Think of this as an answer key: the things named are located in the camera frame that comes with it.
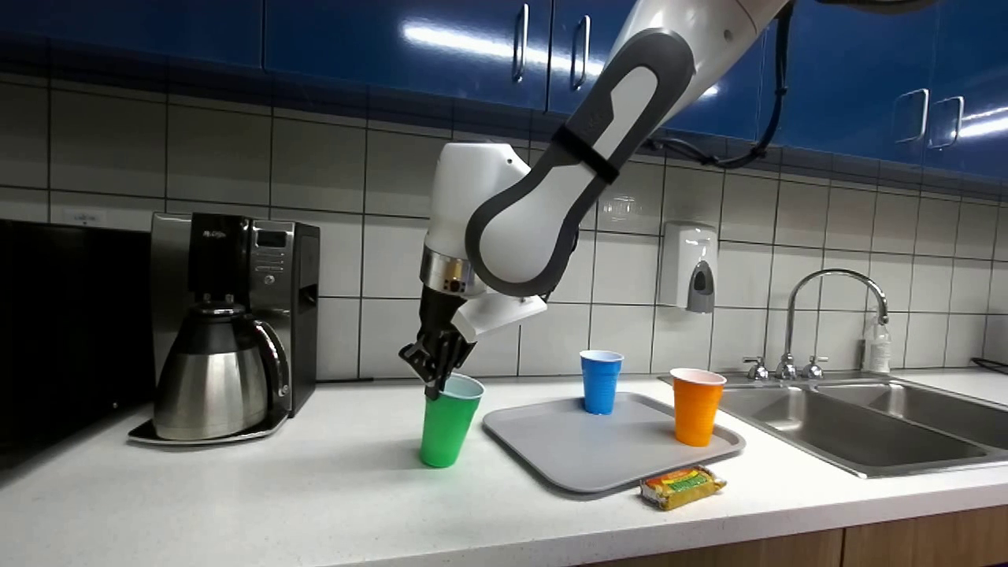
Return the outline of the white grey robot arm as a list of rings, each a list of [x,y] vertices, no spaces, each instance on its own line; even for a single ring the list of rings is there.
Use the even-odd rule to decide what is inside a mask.
[[[635,0],[579,106],[535,164],[508,141],[448,141],[400,360],[438,399],[471,347],[547,310],[579,223],[633,151],[711,89],[794,0]]]

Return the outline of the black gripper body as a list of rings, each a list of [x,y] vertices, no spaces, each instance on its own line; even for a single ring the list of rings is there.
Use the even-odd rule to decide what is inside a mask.
[[[463,307],[461,298],[422,291],[418,330],[402,350],[422,350],[429,360],[458,360],[461,366],[471,352],[471,345],[451,326]]]

